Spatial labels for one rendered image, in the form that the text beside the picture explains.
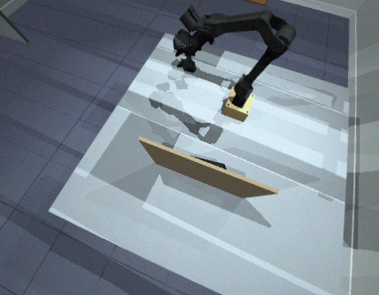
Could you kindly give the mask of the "black picture frame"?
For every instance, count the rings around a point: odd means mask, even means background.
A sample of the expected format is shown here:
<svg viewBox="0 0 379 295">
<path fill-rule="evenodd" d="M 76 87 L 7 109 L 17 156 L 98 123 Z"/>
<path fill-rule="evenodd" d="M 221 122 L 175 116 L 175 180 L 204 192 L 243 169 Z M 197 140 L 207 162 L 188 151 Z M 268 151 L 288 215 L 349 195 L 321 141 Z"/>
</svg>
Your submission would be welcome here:
<svg viewBox="0 0 379 295">
<path fill-rule="evenodd" d="M 222 164 L 222 163 L 211 161 L 211 160 L 207 160 L 207 159 L 204 159 L 204 158 L 198 158 L 198 159 L 203 160 L 203 161 L 208 162 L 208 163 L 211 163 L 212 165 L 218 166 L 220 168 L 226 169 L 225 165 Z"/>
</svg>

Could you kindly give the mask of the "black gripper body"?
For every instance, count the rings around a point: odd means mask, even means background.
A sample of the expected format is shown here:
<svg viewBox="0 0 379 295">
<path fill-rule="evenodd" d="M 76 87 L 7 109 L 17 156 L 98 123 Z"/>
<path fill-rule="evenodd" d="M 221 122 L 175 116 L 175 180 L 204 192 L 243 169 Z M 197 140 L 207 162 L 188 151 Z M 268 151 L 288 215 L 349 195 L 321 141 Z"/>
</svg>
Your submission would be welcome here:
<svg viewBox="0 0 379 295">
<path fill-rule="evenodd" d="M 195 56 L 195 53 L 197 51 L 201 51 L 201 47 L 197 47 L 194 42 L 193 42 L 193 39 L 192 39 L 192 36 L 190 35 L 190 32 L 184 30 L 184 29 L 180 29 L 178 31 L 178 35 L 182 35 L 182 36 L 189 36 L 189 43 L 191 44 L 190 46 L 190 49 L 189 49 L 189 52 L 185 55 L 186 57 L 186 60 L 183 61 L 182 65 L 183 65 L 183 69 L 186 70 L 186 71 L 189 71 L 189 72 L 194 72 L 196 71 L 196 65 L 195 65 L 195 62 L 193 62 L 193 60 L 191 59 L 192 56 Z"/>
</svg>

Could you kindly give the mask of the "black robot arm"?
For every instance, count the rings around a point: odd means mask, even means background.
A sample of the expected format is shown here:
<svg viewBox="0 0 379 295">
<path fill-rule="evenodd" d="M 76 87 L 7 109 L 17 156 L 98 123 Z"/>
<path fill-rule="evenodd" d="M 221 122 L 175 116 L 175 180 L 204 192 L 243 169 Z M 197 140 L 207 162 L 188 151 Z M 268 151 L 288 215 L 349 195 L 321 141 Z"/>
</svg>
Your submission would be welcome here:
<svg viewBox="0 0 379 295">
<path fill-rule="evenodd" d="M 179 19 L 187 27 L 189 32 L 196 32 L 192 39 L 197 47 L 203 47 L 208 41 L 212 45 L 215 37 L 228 32 L 258 31 L 262 40 L 268 46 L 263 56 L 253 67 L 251 72 L 245 74 L 235 85 L 235 97 L 232 104 L 243 108 L 253 91 L 252 83 L 268 66 L 268 64 L 284 54 L 296 36 L 296 29 L 289 25 L 283 18 L 274 15 L 270 10 L 258 13 L 246 13 L 240 15 L 224 15 L 214 13 L 204 15 L 202 18 L 197 14 L 193 5 Z M 276 31 L 276 35 L 273 30 Z M 173 48 L 180 54 L 187 54 L 190 50 L 190 37 L 175 34 Z"/>
</svg>

